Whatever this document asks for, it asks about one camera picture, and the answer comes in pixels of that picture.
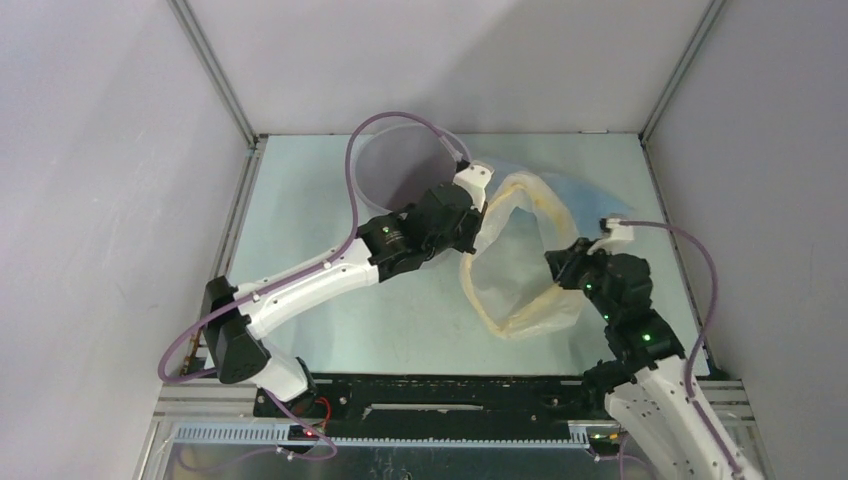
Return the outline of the grey plastic trash bin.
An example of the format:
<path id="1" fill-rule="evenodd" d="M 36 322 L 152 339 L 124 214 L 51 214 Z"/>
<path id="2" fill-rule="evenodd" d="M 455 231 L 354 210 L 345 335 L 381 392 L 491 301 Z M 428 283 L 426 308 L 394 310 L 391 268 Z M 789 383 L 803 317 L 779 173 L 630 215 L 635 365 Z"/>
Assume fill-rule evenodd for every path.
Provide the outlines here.
<path id="1" fill-rule="evenodd" d="M 453 142 L 443 131 L 425 125 L 401 125 L 370 137 L 352 165 L 354 186 L 365 195 L 376 193 L 386 209 L 382 216 L 358 226 L 348 253 L 364 270 L 387 280 L 431 267 L 445 256 L 425 255 L 404 234 L 404 210 L 440 184 L 453 184 L 457 162 Z"/>

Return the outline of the blue translucent trash bag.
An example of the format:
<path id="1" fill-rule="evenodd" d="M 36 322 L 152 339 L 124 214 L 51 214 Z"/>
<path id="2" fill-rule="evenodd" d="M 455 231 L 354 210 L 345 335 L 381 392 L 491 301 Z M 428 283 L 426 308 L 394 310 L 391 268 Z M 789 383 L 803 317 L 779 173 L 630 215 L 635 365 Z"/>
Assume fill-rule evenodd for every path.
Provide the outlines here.
<path id="1" fill-rule="evenodd" d="M 483 157 L 481 162 L 494 170 L 493 179 L 486 189 L 488 198 L 494 198 L 494 192 L 508 175 L 518 172 L 532 173 L 540 177 L 570 210 L 581 236 L 598 237 L 601 234 L 601 218 L 627 217 L 631 214 L 631 208 L 623 200 L 577 177 L 494 157 Z"/>

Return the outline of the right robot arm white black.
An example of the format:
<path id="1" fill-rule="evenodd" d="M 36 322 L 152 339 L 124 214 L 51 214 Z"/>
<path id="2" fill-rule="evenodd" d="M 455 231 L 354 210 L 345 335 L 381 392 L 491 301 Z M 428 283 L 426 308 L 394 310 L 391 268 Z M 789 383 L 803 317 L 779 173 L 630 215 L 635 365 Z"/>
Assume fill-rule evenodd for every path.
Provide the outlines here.
<path id="1" fill-rule="evenodd" d="M 581 238 L 544 255 L 552 279 L 578 290 L 606 322 L 614 355 L 583 375 L 581 402 L 629 434 L 662 479 L 760 479 L 687 368 L 682 343 L 652 306 L 648 262 Z"/>

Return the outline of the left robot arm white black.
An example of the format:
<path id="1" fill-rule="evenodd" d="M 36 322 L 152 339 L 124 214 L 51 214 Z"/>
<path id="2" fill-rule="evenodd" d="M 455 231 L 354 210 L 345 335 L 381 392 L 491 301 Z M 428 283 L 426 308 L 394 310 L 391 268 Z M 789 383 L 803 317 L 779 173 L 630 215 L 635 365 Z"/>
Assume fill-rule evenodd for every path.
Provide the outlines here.
<path id="1" fill-rule="evenodd" d="M 290 415 L 308 414 L 317 388 L 305 362 L 274 352 L 264 338 L 317 305 L 418 270 L 447 250 L 473 252 L 485 211 L 484 187 L 444 183 L 399 212 L 370 219 L 350 242 L 300 271 L 239 286 L 223 276 L 209 281 L 204 305 L 212 319 L 203 336 L 217 379 L 252 383 Z"/>

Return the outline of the yellowish translucent trash bag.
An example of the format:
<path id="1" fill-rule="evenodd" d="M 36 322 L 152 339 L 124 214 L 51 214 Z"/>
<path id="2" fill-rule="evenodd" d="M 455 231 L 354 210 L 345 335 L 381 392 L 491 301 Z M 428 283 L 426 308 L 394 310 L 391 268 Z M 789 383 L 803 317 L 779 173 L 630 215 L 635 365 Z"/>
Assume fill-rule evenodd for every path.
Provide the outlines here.
<path id="1" fill-rule="evenodd" d="M 545 258 L 578 239 L 573 216 L 537 175 L 507 175 L 488 201 L 473 254 L 460 260 L 459 280 L 491 334 L 507 340 L 547 335 L 576 325 L 586 299 L 558 286 Z"/>

